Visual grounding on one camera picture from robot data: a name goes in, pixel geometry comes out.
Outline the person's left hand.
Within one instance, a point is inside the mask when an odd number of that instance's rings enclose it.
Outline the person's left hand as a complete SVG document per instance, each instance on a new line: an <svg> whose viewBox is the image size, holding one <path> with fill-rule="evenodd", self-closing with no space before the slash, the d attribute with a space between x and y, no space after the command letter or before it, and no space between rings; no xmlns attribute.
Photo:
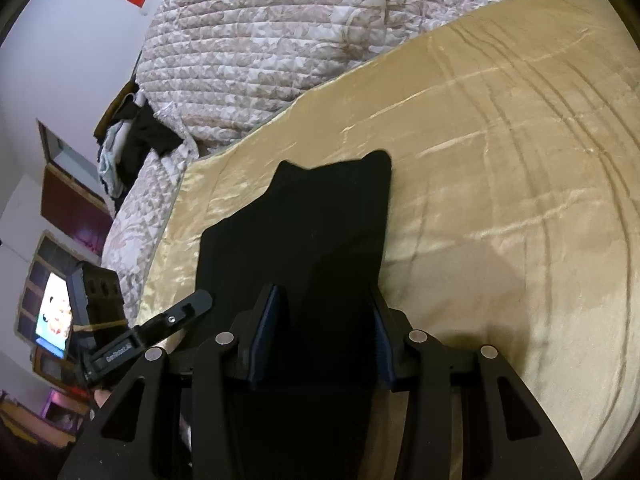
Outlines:
<svg viewBox="0 0 640 480"><path fill-rule="evenodd" d="M96 405L99 408L102 408L102 406L106 403L106 401L111 396L111 394L112 393L110 390L105 390L105 389L94 390L93 396L94 396L94 400L96 401Z"/></svg>

